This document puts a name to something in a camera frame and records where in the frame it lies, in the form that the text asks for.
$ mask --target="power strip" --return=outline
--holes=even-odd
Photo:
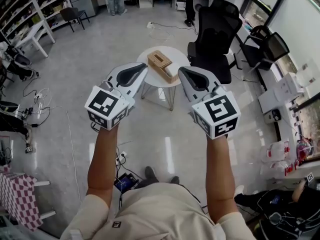
[[[120,163],[127,155],[128,154],[126,152],[124,152],[124,151],[120,154],[120,156],[119,156]],[[119,165],[119,160],[118,160],[118,158],[116,158],[116,160],[115,160],[115,165],[116,166]]]

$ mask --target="beige t-shirt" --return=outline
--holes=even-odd
[[[114,219],[95,195],[87,195],[61,240],[254,240],[241,213],[223,216],[217,224],[199,202],[176,184],[154,183],[130,190]]]

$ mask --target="chair armrest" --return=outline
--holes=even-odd
[[[271,63],[271,64],[275,64],[276,63],[275,61],[272,61],[272,60],[267,59],[267,58],[263,58],[262,61],[263,62],[268,62],[268,63]]]
[[[243,44],[245,44],[246,41],[248,41],[248,39],[256,39],[256,40],[259,40],[259,41],[263,41],[261,38],[255,37],[253,35],[248,35]]]

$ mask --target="white table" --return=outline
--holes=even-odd
[[[190,62],[186,55],[184,55],[178,49],[169,47],[169,46],[155,46],[149,49],[146,49],[143,53],[141,53],[136,60],[137,62],[142,62],[148,65],[148,57],[147,55],[152,53],[153,51],[159,50],[166,57],[168,57],[173,63],[177,63],[180,67],[189,67]],[[174,81],[173,83],[168,83],[163,79],[161,75],[159,75],[151,66],[148,65],[148,73],[144,79],[144,84],[141,92],[141,99],[144,99],[147,92],[151,87],[163,88],[163,93],[165,98],[169,104],[170,111],[174,110],[174,102],[175,102],[175,94],[176,87],[181,84],[180,79]],[[165,88],[168,88],[168,95],[166,95]]]
[[[43,30],[41,30],[41,32],[38,34],[38,36],[36,36],[37,32],[39,31],[39,29],[43,27]],[[51,32],[47,29],[47,26],[44,24],[44,20],[41,20],[40,22],[38,22],[37,24],[34,24],[28,35],[23,39],[20,40],[16,45],[15,48],[19,48],[22,47],[23,45],[25,45],[26,43],[32,41],[34,46],[37,48],[37,50],[40,50],[40,52],[42,52],[43,56],[45,56],[46,58],[48,58],[48,54],[45,52],[45,50],[41,47],[41,45],[39,44],[39,39],[41,38],[41,36],[47,33],[49,38],[51,39],[52,43],[55,43],[56,41],[54,40],[54,37],[52,36]]]

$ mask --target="white box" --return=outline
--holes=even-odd
[[[192,106],[194,120],[213,140],[236,129],[240,109],[231,91]]]
[[[94,86],[84,107],[88,110],[92,122],[111,130],[128,115],[129,104],[110,91]]]

